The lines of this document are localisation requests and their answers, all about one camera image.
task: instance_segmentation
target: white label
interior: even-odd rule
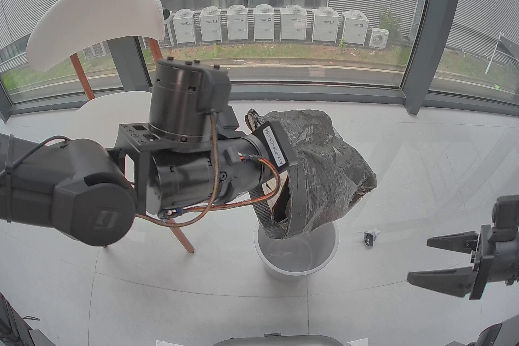
[[[285,160],[285,157],[283,157],[283,153],[279,148],[276,136],[274,135],[274,132],[269,125],[263,129],[263,135],[267,139],[267,144],[270,147],[270,151],[272,151],[272,154],[274,155],[274,159],[276,160],[278,167],[284,165],[287,161]]]

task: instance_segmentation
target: trash can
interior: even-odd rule
[[[254,244],[265,270],[272,277],[297,281],[321,270],[332,260],[339,246],[339,229],[335,222],[330,222],[310,233],[271,239],[257,224]]]

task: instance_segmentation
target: black plastic bag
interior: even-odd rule
[[[260,116],[251,109],[245,117],[252,130],[273,120],[283,125],[299,160],[289,168],[288,180],[273,206],[268,202],[253,205],[269,237],[290,238],[340,219],[377,187],[375,173],[359,152],[344,142],[325,112],[272,111]],[[263,187],[257,187],[251,197],[264,193]]]

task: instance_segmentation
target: floor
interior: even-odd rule
[[[488,284],[481,301],[408,284],[408,271],[469,265],[428,248],[435,235],[479,231],[499,195],[519,192],[519,119],[375,104],[237,102],[315,108],[373,168],[378,188],[338,221],[332,262],[298,283],[267,275],[255,252],[252,209],[209,214],[188,227],[193,255],[168,229],[136,220],[108,249],[44,228],[0,222],[0,291],[57,346],[211,346],[230,337],[319,334],[370,346],[476,341],[519,313],[519,290]],[[3,131],[35,141],[62,133],[74,111],[12,117]],[[359,232],[378,228],[373,248]]]

